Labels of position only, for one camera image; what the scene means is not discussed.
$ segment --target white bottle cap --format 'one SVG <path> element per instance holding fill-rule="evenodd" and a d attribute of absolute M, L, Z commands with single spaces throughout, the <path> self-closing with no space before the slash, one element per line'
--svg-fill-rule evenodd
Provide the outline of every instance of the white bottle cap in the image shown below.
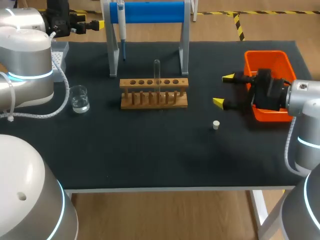
<path fill-rule="evenodd" d="M 217 120 L 213 121 L 213 129 L 214 130 L 217 130 L 219 128 L 219 125 L 220 125 L 219 121 L 217 121 Z"/>

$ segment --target orange container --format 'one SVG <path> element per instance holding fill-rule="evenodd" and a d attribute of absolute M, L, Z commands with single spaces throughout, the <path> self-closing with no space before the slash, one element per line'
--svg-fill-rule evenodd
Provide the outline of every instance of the orange container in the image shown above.
<path fill-rule="evenodd" d="M 289 82 L 296 80 L 296 75 L 289 59 L 283 51 L 247 51 L 244 54 L 244 75 L 254 76 L 258 69 L 271 69 L 275 79 L 285 79 Z M 290 122 L 292 117 L 286 109 L 280 111 L 258 109 L 252 106 L 255 118 L 260 122 Z"/>

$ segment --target floor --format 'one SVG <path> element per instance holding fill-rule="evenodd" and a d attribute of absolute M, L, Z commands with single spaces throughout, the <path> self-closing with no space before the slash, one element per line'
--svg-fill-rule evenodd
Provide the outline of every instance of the floor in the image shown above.
<path fill-rule="evenodd" d="M 43 9 L 45 0 L 28 0 Z M 69 0 L 75 10 L 100 11 L 99 1 Z M 318 0 L 199 0 L 199 12 L 213 11 L 317 11 Z M 101 15 L 88 14 L 88 20 Z M 291 40 L 298 48 L 313 79 L 320 77 L 320 15 L 240 15 L 246 41 Z M 178 41 L 180 24 L 131 24 L 130 42 Z M 191 24 L 191 41 L 239 41 L 232 17 L 198 15 Z M 104 42 L 104 31 L 71 35 L 61 41 Z M 281 190 L 263 191 L 269 211 Z M 73 197 L 79 218 L 79 240 L 256 240 L 255 219 L 248 193 L 149 192 L 96 193 Z M 272 238 L 283 239 L 280 231 Z"/>

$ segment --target wooden test tube rack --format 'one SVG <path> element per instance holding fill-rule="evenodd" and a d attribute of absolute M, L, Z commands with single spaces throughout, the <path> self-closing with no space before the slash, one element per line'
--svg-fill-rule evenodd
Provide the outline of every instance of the wooden test tube rack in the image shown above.
<path fill-rule="evenodd" d="M 120 79 L 121 109 L 172 109 L 187 108 L 188 100 L 186 88 L 188 78 L 160 78 L 160 85 L 151 78 Z M 157 91 L 175 89 L 175 91 Z"/>

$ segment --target black table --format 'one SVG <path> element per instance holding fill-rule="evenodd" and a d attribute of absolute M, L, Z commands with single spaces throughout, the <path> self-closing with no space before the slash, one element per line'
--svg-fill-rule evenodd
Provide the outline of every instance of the black table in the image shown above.
<path fill-rule="evenodd" d="M 250 111 L 222 111 L 212 103 L 243 97 L 243 89 L 221 77 L 243 70 L 248 50 L 282 50 L 297 78 L 311 79 L 291 41 L 191 42 L 187 109 L 120 110 L 119 78 L 152 78 L 154 59 L 163 78 L 180 76 L 178 44 L 128 43 L 118 78 L 109 78 L 105 43 L 71 42 L 66 75 L 71 86 L 87 87 L 90 110 L 77 115 L 68 106 L 50 119 L 2 119 L 0 134 L 30 143 L 67 190 L 295 186 L 300 177 L 283 159 L 289 123 L 261 124 Z M 23 111 L 53 112 L 65 94 L 63 83 L 54 89 L 49 103 Z"/>

